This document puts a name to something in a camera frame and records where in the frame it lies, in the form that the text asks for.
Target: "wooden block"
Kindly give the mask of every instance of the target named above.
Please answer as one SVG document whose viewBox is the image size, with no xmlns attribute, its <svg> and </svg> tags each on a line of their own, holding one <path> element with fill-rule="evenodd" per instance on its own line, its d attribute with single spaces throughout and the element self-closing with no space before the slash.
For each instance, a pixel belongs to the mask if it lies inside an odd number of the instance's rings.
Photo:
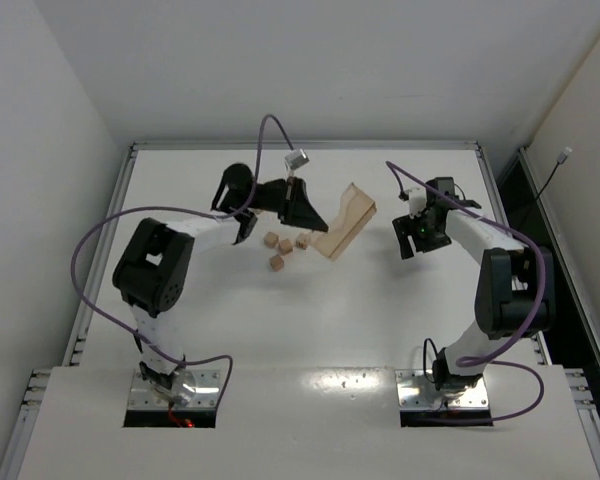
<svg viewBox="0 0 600 480">
<path fill-rule="evenodd" d="M 291 240 L 289 240 L 288 238 L 280 240 L 280 243 L 278 243 L 278 250 L 282 255 L 291 253 L 293 252 L 293 243 L 291 243 Z"/>
<path fill-rule="evenodd" d="M 274 255 L 269 259 L 269 265 L 271 265 L 271 269 L 274 272 L 282 270 L 284 268 L 284 258 L 282 258 L 280 255 Z"/>
<path fill-rule="evenodd" d="M 329 232 L 314 232 L 311 245 L 335 261 L 376 213 L 376 202 L 353 183 L 340 197 L 340 211 L 329 225 Z"/>
<path fill-rule="evenodd" d="M 296 247 L 306 250 L 311 243 L 311 235 L 308 233 L 301 233 L 296 237 Z"/>
<path fill-rule="evenodd" d="M 264 236 L 264 244 L 269 248 L 275 248 L 278 244 L 278 236 L 273 232 L 267 233 Z"/>
</svg>

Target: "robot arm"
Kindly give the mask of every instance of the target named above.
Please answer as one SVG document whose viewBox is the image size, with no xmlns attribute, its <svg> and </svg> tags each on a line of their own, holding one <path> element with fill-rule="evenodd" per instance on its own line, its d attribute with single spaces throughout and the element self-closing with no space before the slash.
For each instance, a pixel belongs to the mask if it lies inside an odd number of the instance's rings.
<svg viewBox="0 0 600 480">
<path fill-rule="evenodd" d="M 428 182 L 452 197 L 460 205 L 479 214 L 480 205 L 455 195 L 452 178 Z M 474 304 L 475 320 L 453 344 L 442 349 L 433 364 L 436 389 L 462 391 L 482 376 L 485 364 L 460 367 L 461 357 L 483 357 L 501 347 L 526 318 L 537 292 L 536 259 L 524 244 L 487 225 L 444 200 L 413 189 L 402 197 L 409 201 L 411 213 L 393 221 L 403 259 L 418 252 L 430 252 L 457 241 L 480 264 L 480 278 Z M 542 249 L 547 270 L 543 302 L 524 337 L 548 329 L 555 317 L 551 253 Z M 527 284 L 526 290 L 514 290 L 513 280 Z"/>
<path fill-rule="evenodd" d="M 309 203 L 306 184 L 292 172 L 308 161 L 302 151 L 287 157 L 289 176 L 263 184 L 255 181 L 248 166 L 234 164 L 222 176 L 212 209 L 235 216 L 214 219 L 196 217 L 162 223 L 142 220 L 129 241 L 114 274 L 113 284 L 131 308 L 138 331 L 151 345 L 171 358 L 185 360 L 178 342 L 176 319 L 171 310 L 182 294 L 193 255 L 222 245 L 246 240 L 258 220 L 255 209 L 278 214 L 280 222 L 299 228 L 327 231 L 328 226 Z M 186 403 L 186 376 L 178 364 L 143 348 L 140 371 L 169 401 Z"/>
</svg>

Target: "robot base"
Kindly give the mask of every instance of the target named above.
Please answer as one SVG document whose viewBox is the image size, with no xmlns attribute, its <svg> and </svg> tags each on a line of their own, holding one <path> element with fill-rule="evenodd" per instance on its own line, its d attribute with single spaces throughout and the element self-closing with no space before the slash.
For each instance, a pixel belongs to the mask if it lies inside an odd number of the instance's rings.
<svg viewBox="0 0 600 480">
<path fill-rule="evenodd" d="M 491 418 L 484 378 L 475 387 L 467 388 L 462 393 L 450 393 L 436 390 L 422 369 L 396 370 L 396 385 L 402 427 L 452 426 L 443 422 L 428 422 L 428 419 L 479 419 L 484 422 L 483 419 Z"/>
<path fill-rule="evenodd" d="M 215 428 L 216 402 L 220 392 L 220 370 L 191 370 L 195 393 L 187 405 L 174 405 L 173 417 L 190 420 L 196 428 Z M 168 416 L 168 400 L 156 392 L 153 385 L 134 372 L 127 401 L 124 427 L 179 428 Z"/>
</svg>

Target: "white table surface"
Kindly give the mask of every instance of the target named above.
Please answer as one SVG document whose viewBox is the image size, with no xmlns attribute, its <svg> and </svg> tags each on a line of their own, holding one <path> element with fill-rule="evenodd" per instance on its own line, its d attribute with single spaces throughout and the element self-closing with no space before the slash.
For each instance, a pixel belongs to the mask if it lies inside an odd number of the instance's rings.
<svg viewBox="0 0 600 480">
<path fill-rule="evenodd" d="M 376 200 L 378 213 L 335 263 L 315 251 L 294 252 L 283 271 L 270 272 L 264 233 L 295 233 L 272 216 L 245 244 L 192 262 L 176 307 L 187 357 L 236 359 L 217 428 L 121 428 L 139 354 L 128 334 L 94 315 L 81 365 L 53 371 L 21 480 L 597 478 L 564 373 L 537 366 L 529 341 L 504 358 L 540 371 L 547 393 L 537 410 L 493 428 L 400 428 L 393 369 L 419 368 L 425 337 L 442 348 L 469 325 L 478 266 L 458 245 L 400 260 L 391 220 L 408 207 L 383 161 L 425 180 L 453 176 L 491 216 L 475 152 L 310 155 L 299 173 L 325 219 L 351 181 Z M 245 150 L 141 151 L 125 208 L 204 208 L 223 169 L 252 164 L 252 157 Z M 265 152 L 262 179 L 284 174 L 282 157 Z M 141 218 L 120 222 L 98 297 L 128 322 L 110 279 Z M 356 386 L 361 371 L 342 367 L 366 368 L 367 382 Z M 494 415 L 528 405 L 537 393 L 525 372 L 491 366 L 485 379 Z"/>
<path fill-rule="evenodd" d="M 284 151 L 263 155 L 261 179 L 285 175 Z M 318 150 L 299 170 L 311 203 L 328 222 L 340 194 L 354 182 L 378 212 L 334 263 L 310 249 L 296 251 L 273 273 L 273 254 L 262 238 L 268 230 L 295 238 L 273 214 L 264 215 L 243 244 L 195 258 L 174 307 L 188 359 L 232 354 L 242 366 L 421 366 L 421 345 L 432 337 L 439 348 L 455 341 L 473 321 L 479 267 L 459 245 L 402 261 L 391 220 L 408 213 L 392 160 L 424 180 L 453 176 L 469 198 L 492 217 L 487 190 L 471 150 Z M 177 205 L 207 209 L 223 170 L 234 162 L 253 166 L 250 150 L 140 151 L 124 208 Z M 405 181 L 405 187 L 412 186 Z M 133 318 L 112 283 L 113 269 L 138 222 L 186 218 L 172 213 L 132 214 L 120 219 L 97 304 L 129 324 Z M 137 366 L 133 339 L 93 316 L 82 366 Z M 530 342 L 505 358 L 534 364 Z"/>
<path fill-rule="evenodd" d="M 57 368 L 19 480 L 598 478 L 562 368 L 538 371 L 545 401 L 494 428 L 400 428 L 391 368 L 238 367 L 217 428 L 143 429 L 121 428 L 131 369 Z M 508 368 L 485 381 L 495 414 L 538 388 Z"/>
</svg>

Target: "purple cable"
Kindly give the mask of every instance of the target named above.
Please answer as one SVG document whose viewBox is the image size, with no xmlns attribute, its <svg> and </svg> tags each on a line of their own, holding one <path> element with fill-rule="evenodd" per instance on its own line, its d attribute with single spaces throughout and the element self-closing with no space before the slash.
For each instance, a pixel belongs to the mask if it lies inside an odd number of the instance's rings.
<svg viewBox="0 0 600 480">
<path fill-rule="evenodd" d="M 535 401 L 529 405 L 526 408 L 523 408 L 522 410 L 518 410 L 517 412 L 514 413 L 508 413 L 506 415 L 501 415 L 499 417 L 492 417 L 492 418 L 478 418 L 478 419 L 460 419 L 460 418 L 427 418 L 427 419 L 423 419 L 423 421 L 428 422 L 428 423 L 440 423 L 442 425 L 457 425 L 457 426 L 467 426 L 467 427 L 471 427 L 471 426 L 479 426 L 479 425 L 489 425 L 492 422 L 500 422 L 502 420 L 511 420 L 512 418 L 516 418 L 516 417 L 521 417 L 522 415 L 529 413 L 531 410 L 533 410 L 534 408 L 536 408 L 538 405 L 540 405 L 540 402 L 542 402 L 542 399 L 544 398 L 544 381 L 542 381 L 542 377 L 540 376 L 540 374 L 538 372 L 536 372 L 533 368 L 531 367 L 527 367 L 526 365 L 521 365 L 519 363 L 514 363 L 514 362 L 503 362 L 501 360 L 494 360 L 491 362 L 493 365 L 501 365 L 503 367 L 513 367 L 513 368 L 519 368 L 521 370 L 526 370 L 527 372 L 531 373 L 534 377 L 536 377 L 536 380 L 538 380 L 538 385 L 540 386 L 540 391 L 538 392 L 538 396 L 536 397 Z"/>
<path fill-rule="evenodd" d="M 482 365 L 485 363 L 489 363 L 492 360 L 495 360 L 497 357 L 499 357 L 504 352 L 509 350 L 513 345 L 515 345 L 515 343 L 518 340 L 520 340 L 522 338 L 522 336 L 524 335 L 524 332 L 527 331 L 527 329 L 531 325 L 531 322 L 533 322 L 533 319 L 535 318 L 536 314 L 538 313 L 540 304 L 542 303 L 544 289 L 545 289 L 546 283 L 547 283 L 546 266 L 544 264 L 544 258 L 542 257 L 542 252 L 540 252 L 540 248 L 538 247 L 538 245 L 536 245 L 533 242 L 533 240 L 531 240 L 526 235 L 518 232 L 517 230 L 514 230 L 513 228 L 507 227 L 506 225 L 503 225 L 498 222 L 494 222 L 493 220 L 489 220 L 488 218 L 481 217 L 480 215 L 476 214 L 475 212 L 472 212 L 471 210 L 469 210 L 468 208 L 465 208 L 462 205 L 458 204 L 457 202 L 455 202 L 454 200 L 452 200 L 451 198 L 446 196 L 444 193 L 436 190 L 432 186 L 427 185 L 425 182 L 423 182 L 419 178 L 414 177 L 410 173 L 406 172 L 405 170 L 403 170 L 402 168 L 397 166 L 395 163 L 386 162 L 386 165 L 387 165 L 387 167 L 389 167 L 389 170 L 391 170 L 391 172 L 393 172 L 394 175 L 397 175 L 396 172 L 403 174 L 410 180 L 414 181 L 418 185 L 427 189 L 429 192 L 431 192 L 434 195 L 443 199 L 445 202 L 447 202 L 452 207 L 460 210 L 461 212 L 466 213 L 470 217 L 475 218 L 476 220 L 480 220 L 481 222 L 486 223 L 487 225 L 491 225 L 492 227 L 498 228 L 504 232 L 510 233 L 511 235 L 516 237 L 521 242 L 526 243 L 529 246 L 529 248 L 533 251 L 533 253 L 536 257 L 536 264 L 538 266 L 538 292 L 536 293 L 536 298 L 533 301 L 533 305 L 531 306 L 531 310 L 529 311 L 527 318 L 524 319 L 524 322 L 522 322 L 522 325 L 520 325 L 520 328 L 509 338 L 509 340 L 507 340 L 507 342 L 504 343 L 503 345 L 501 345 L 499 348 L 496 348 L 493 352 L 491 352 L 483 357 L 460 357 L 456 361 L 456 365 L 459 367 L 475 367 L 477 365 Z"/>
<path fill-rule="evenodd" d="M 89 229 L 89 231 L 80 239 L 80 241 L 76 245 L 76 248 L 73 251 L 73 255 L 71 257 L 71 283 L 73 284 L 73 288 L 75 289 L 76 293 L 78 294 L 78 297 L 80 297 L 80 300 L 82 300 L 85 303 L 85 305 L 87 305 L 89 308 L 91 308 L 94 312 L 98 313 L 102 317 L 113 322 L 118 327 L 122 328 L 123 330 L 126 330 L 131 335 L 133 335 L 134 337 L 139 339 L 142 343 L 146 344 L 151 350 L 156 352 L 158 355 L 160 355 L 165 360 L 175 363 L 181 367 L 205 365 L 207 363 L 216 362 L 218 360 L 228 360 L 229 361 L 229 368 L 227 370 L 227 378 L 224 381 L 224 384 L 222 385 L 222 389 L 220 390 L 220 393 L 218 395 L 218 401 L 216 402 L 216 407 L 215 407 L 216 411 L 220 407 L 220 402 L 222 401 L 222 398 L 224 397 L 225 390 L 227 389 L 227 385 L 229 384 L 229 379 L 231 378 L 231 373 L 233 372 L 233 357 L 231 355 L 225 354 L 225 355 L 218 355 L 218 356 L 211 357 L 211 358 L 206 358 L 204 360 L 191 360 L 191 361 L 185 362 L 178 358 L 174 358 L 174 357 L 171 357 L 170 355 L 167 355 L 166 353 L 164 353 L 160 349 L 158 349 L 155 345 L 152 345 L 151 341 L 147 337 L 142 335 L 140 332 L 137 332 L 136 330 L 134 330 L 132 327 L 130 327 L 123 321 L 121 321 L 121 320 L 117 319 L 116 317 L 114 317 L 113 315 L 105 312 L 100 307 L 98 307 L 94 302 L 89 300 L 89 298 L 87 298 L 87 296 L 84 294 L 84 288 L 80 287 L 80 285 L 78 284 L 76 265 L 78 262 L 78 257 L 80 255 L 80 252 L 81 252 L 82 248 L 84 247 L 84 245 L 89 240 L 89 238 L 91 238 L 91 236 L 93 234 L 95 234 L 96 232 L 100 231 L 107 223 L 111 222 L 112 220 L 115 220 L 116 218 L 120 218 L 124 215 L 129 215 L 131 213 L 138 213 L 138 212 L 162 211 L 162 212 L 186 213 L 189 215 L 195 215 L 195 216 L 204 217 L 204 218 L 213 218 L 213 219 L 218 219 L 218 220 L 224 220 L 227 218 L 235 217 L 236 215 L 244 212 L 251 204 L 251 201 L 253 200 L 253 197 L 256 192 L 256 183 L 258 182 L 258 176 L 260 175 L 260 163 L 261 163 L 261 159 L 262 159 L 262 146 L 264 143 L 264 129 L 267 124 L 267 120 L 273 120 L 278 125 L 278 128 L 280 129 L 282 136 L 284 137 L 285 141 L 287 142 L 287 145 L 289 146 L 289 148 L 291 150 L 293 150 L 293 144 L 291 143 L 291 140 L 289 139 L 289 136 L 287 135 L 287 132 L 285 131 L 284 127 L 280 123 L 280 120 L 278 120 L 278 118 L 273 114 L 270 114 L 270 113 L 266 114 L 262 118 L 262 121 L 260 122 L 260 131 L 258 132 L 258 144 L 257 144 L 257 150 L 256 150 L 256 166 L 255 166 L 255 171 L 254 171 L 253 185 L 251 186 L 251 191 L 249 192 L 249 196 L 247 197 L 247 200 L 244 202 L 244 205 L 242 205 L 240 208 L 238 208 L 237 210 L 235 210 L 229 214 L 224 214 L 224 215 L 213 215 L 210 213 L 198 212 L 196 210 L 190 210 L 188 208 L 163 207 L 163 206 L 136 207 L 136 208 L 130 208 L 128 210 L 123 210 L 121 212 L 111 215 L 110 217 L 105 218 L 101 222 L 98 222 L 93 227 L 91 227 Z"/>
<path fill-rule="evenodd" d="M 394 170 L 391 167 L 389 167 L 389 170 L 391 171 L 391 173 L 393 173 L 393 176 L 396 177 L 396 182 L 398 182 L 398 187 L 400 187 L 400 193 L 404 192 L 404 185 L 402 184 L 402 179 L 400 178 L 400 175 L 398 175 L 398 171 Z"/>
</svg>

